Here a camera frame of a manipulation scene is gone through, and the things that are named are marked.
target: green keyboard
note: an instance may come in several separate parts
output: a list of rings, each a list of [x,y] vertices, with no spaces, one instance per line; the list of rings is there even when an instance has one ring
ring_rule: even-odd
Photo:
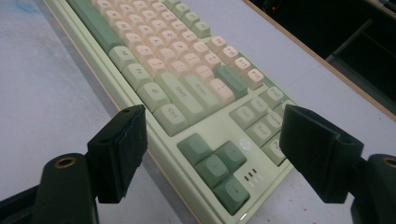
[[[294,102],[180,0],[46,0],[119,109],[144,105],[148,152],[201,223],[246,223],[289,173]]]

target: arrow key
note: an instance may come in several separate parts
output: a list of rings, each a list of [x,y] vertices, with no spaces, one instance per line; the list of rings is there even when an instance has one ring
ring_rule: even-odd
[[[221,182],[213,189],[213,192],[232,216],[249,198],[249,194],[246,189],[234,176],[231,176]]]

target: screw hole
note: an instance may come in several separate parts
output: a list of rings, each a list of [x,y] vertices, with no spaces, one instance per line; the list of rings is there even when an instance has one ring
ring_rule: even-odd
[[[66,167],[73,165],[74,163],[76,163],[76,161],[77,160],[74,157],[66,157],[66,158],[62,158],[62,159],[56,161],[54,166],[55,166],[55,168],[58,168],[58,169],[64,169]]]
[[[396,160],[393,158],[385,158],[385,163],[393,168],[396,168]]]

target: white table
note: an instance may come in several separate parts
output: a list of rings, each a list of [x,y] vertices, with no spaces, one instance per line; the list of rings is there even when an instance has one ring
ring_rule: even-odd
[[[363,158],[395,155],[396,123],[327,65],[240,0],[185,0],[215,34],[244,52],[299,105],[365,144]],[[39,0],[0,7],[0,201],[39,183],[43,166],[89,140],[117,113]],[[293,170],[251,223],[351,223],[345,204],[324,204]],[[126,199],[98,204],[101,223],[192,223],[191,214],[145,156]]]

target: light green keycap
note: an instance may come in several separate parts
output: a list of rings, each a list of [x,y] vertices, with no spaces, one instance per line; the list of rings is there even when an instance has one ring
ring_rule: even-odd
[[[109,53],[108,57],[122,71],[128,64],[137,63],[136,57],[125,46],[116,46]]]
[[[285,155],[280,150],[279,136],[280,133],[277,133],[262,147],[262,151],[276,166],[279,166],[286,159]]]
[[[183,113],[190,125],[203,119],[204,108],[172,73],[162,73],[155,81],[163,88],[172,104]]]
[[[181,83],[198,100],[207,114],[215,113],[221,109],[218,98],[210,91],[207,86],[196,76],[187,75],[181,79]]]
[[[286,105],[295,105],[295,103],[291,100],[287,100],[285,102],[283,102],[281,105],[278,105],[274,111],[281,117],[283,118],[283,114],[285,113],[285,108]]]
[[[254,121],[258,120],[259,117],[256,116],[253,111],[246,105],[242,105],[230,114],[231,118],[241,127],[241,129],[246,129]]]
[[[274,109],[277,105],[282,102],[282,98],[285,94],[278,87],[271,87],[267,91],[263,92],[260,97],[268,104],[271,109]]]
[[[164,0],[163,4],[169,9],[172,10],[177,4],[180,3],[180,0]]]
[[[177,147],[192,166],[195,166],[212,152],[212,149],[198,133],[184,139],[177,144]]]
[[[247,128],[245,132],[258,147],[262,147],[262,145],[270,140],[273,135],[271,130],[264,124],[264,122],[262,122],[261,119]]]
[[[234,176],[221,182],[213,192],[230,215],[234,215],[249,198],[246,189]]]
[[[210,37],[210,25],[205,21],[198,21],[192,27],[191,30],[198,36],[198,38],[203,39]]]
[[[221,65],[215,69],[215,77],[221,79],[233,92],[235,99],[248,94],[248,85],[228,65]]]
[[[161,106],[170,103],[169,98],[166,96],[165,92],[163,92],[163,89],[161,89],[161,87],[155,82],[143,85],[137,91],[137,94],[151,113]]]
[[[169,136],[174,136],[189,127],[186,118],[173,104],[163,105],[153,115]]]
[[[268,113],[268,104],[259,96],[247,102],[246,106],[248,106],[259,118],[262,118]]]
[[[216,150],[215,154],[224,162],[230,173],[247,160],[241,150],[233,142],[226,142]]]
[[[267,125],[272,133],[277,133],[282,128],[283,119],[275,111],[271,111],[261,121]]]
[[[73,8],[106,54],[116,46],[123,46],[121,39],[90,0],[68,0],[67,3]]]
[[[140,63],[129,64],[122,70],[122,75],[135,91],[146,83],[152,82],[152,77]]]
[[[212,154],[195,166],[195,171],[213,189],[228,174],[228,169],[221,159]]]
[[[180,3],[172,9],[172,12],[181,20],[186,13],[190,12],[190,7],[184,3]]]
[[[186,24],[186,26],[189,28],[191,28],[199,20],[200,20],[199,15],[193,11],[186,13],[186,15],[184,15],[184,17],[181,18],[181,21],[184,22],[184,24]]]

